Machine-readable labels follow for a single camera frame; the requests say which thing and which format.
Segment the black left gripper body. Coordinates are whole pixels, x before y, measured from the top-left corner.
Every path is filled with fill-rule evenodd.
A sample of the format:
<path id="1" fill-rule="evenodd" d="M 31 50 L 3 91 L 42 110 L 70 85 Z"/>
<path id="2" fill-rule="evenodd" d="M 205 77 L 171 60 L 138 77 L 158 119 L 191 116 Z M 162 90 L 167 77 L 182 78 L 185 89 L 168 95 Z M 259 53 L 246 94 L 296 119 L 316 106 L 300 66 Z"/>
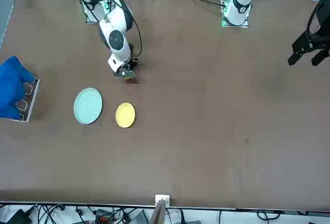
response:
<path id="1" fill-rule="evenodd" d="M 310 27 L 314 18 L 319 29 L 312 33 Z M 329 45 L 329 0 L 320 0 L 307 22 L 306 30 L 292 44 L 293 53 L 304 54 Z"/>

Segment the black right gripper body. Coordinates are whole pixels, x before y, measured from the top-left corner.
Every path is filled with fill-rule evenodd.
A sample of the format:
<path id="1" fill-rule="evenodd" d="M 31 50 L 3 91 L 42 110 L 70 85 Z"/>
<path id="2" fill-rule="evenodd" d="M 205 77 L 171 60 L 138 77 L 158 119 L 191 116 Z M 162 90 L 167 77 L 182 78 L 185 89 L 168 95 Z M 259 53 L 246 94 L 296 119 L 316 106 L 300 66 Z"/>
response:
<path id="1" fill-rule="evenodd" d="M 124 71 L 133 71 L 138 65 L 138 58 L 131 58 L 130 61 L 123 66 Z"/>

